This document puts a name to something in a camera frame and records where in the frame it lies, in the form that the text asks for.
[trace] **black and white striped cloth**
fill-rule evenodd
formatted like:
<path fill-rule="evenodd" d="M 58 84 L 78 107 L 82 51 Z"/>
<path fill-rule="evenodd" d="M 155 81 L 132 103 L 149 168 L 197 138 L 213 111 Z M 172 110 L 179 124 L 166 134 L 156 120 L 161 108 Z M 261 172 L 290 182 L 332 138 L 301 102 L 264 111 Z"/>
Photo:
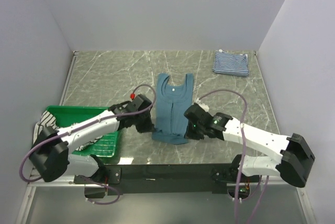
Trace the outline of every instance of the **black and white striped cloth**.
<path fill-rule="evenodd" d="M 248 76 L 248 55 L 216 51 L 212 70 L 218 74 Z"/>
<path fill-rule="evenodd" d="M 32 142 L 34 143 L 37 139 L 38 134 L 41 133 L 41 131 L 47 127 L 47 126 L 51 126 L 54 130 L 57 130 L 59 127 L 56 125 L 56 118 L 54 117 L 53 114 L 51 114 L 48 111 L 45 111 L 42 114 L 41 120 L 39 122 L 37 122 L 35 124 L 35 128 L 33 130 L 33 139 Z M 86 147 L 90 146 L 91 144 L 94 144 L 96 141 L 98 141 L 99 139 L 101 139 L 102 136 L 97 137 L 83 145 L 81 145 L 80 147 L 78 147 L 76 149 L 76 151 L 82 151 L 84 150 Z"/>

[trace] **marble table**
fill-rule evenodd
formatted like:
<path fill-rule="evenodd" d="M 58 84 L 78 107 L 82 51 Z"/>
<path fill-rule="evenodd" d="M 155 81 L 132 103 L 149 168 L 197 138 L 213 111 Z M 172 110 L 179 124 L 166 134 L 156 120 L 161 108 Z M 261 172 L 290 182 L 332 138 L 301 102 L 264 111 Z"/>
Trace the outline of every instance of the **marble table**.
<path fill-rule="evenodd" d="M 140 84 L 156 86 L 159 73 L 170 75 L 169 84 L 180 85 L 186 73 L 194 74 L 193 100 L 218 88 L 232 89 L 248 101 L 245 122 L 278 133 L 269 98 L 254 51 L 247 53 L 249 77 L 215 74 L 214 51 L 89 51 L 78 52 L 68 82 L 63 105 L 111 106 L 129 100 L 131 91 Z M 139 92 L 153 98 L 148 88 Z M 239 118 L 243 101 L 235 94 L 217 93 L 204 98 L 210 113 L 223 112 Z M 151 111 L 155 123 L 155 108 Z M 151 133 L 138 134 L 135 127 L 123 131 L 114 164 L 129 160 L 132 164 L 230 163 L 240 154 L 242 145 L 205 138 L 188 144 L 171 145 L 151 139 Z M 248 155 L 259 155 L 249 149 Z"/>

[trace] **tank top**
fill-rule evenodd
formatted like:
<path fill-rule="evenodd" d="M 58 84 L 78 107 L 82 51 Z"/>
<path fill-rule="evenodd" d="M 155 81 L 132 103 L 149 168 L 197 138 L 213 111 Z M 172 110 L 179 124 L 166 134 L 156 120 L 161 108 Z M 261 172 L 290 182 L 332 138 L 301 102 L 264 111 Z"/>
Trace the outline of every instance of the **tank top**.
<path fill-rule="evenodd" d="M 158 75 L 157 117 L 152 139 L 171 144 L 185 144 L 188 142 L 184 138 L 188 120 L 184 112 L 192 104 L 193 74 L 186 74 L 184 84 L 179 86 L 169 85 L 169 78 L 166 73 Z"/>

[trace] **blue and white striped fabric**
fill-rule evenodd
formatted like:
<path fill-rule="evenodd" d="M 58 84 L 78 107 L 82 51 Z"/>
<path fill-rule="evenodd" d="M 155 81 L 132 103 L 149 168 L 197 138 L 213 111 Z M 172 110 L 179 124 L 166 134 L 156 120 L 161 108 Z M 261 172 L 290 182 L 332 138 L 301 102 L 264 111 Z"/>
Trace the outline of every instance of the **blue and white striped fabric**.
<path fill-rule="evenodd" d="M 212 70 L 218 74 L 248 76 L 248 56 L 216 51 Z"/>

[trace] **green basket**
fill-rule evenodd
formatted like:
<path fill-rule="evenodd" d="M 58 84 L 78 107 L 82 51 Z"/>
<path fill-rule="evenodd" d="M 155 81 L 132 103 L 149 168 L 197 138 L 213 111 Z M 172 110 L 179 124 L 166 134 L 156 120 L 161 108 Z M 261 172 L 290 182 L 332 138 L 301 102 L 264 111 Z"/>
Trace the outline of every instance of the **green basket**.
<path fill-rule="evenodd" d="M 47 111 L 55 116 L 58 127 L 68 127 L 74 123 L 80 123 L 93 118 L 106 109 L 107 107 L 49 106 Z M 119 137 L 120 132 L 118 131 L 106 134 L 94 144 L 82 151 L 74 151 L 73 154 L 81 156 L 94 154 L 98 157 L 113 157 Z"/>

